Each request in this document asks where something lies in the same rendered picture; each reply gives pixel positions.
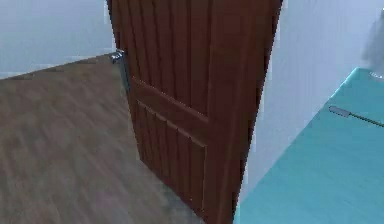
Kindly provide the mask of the dark brown wooden room door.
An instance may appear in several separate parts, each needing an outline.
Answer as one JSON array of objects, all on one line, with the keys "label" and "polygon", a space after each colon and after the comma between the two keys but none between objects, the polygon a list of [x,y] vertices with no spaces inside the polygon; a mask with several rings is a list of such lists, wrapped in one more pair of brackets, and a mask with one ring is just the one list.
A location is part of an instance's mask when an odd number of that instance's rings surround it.
[{"label": "dark brown wooden room door", "polygon": [[139,158],[205,224],[233,224],[283,1],[106,0]]}]

